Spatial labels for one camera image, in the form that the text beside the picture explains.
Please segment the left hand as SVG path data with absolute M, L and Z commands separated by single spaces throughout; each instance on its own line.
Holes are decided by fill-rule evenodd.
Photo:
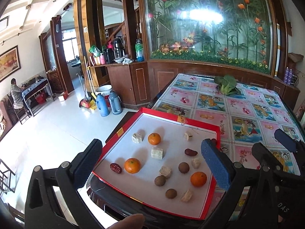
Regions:
M 133 214 L 125 219 L 114 223 L 108 229 L 141 229 L 144 225 L 145 217 L 142 214 Z

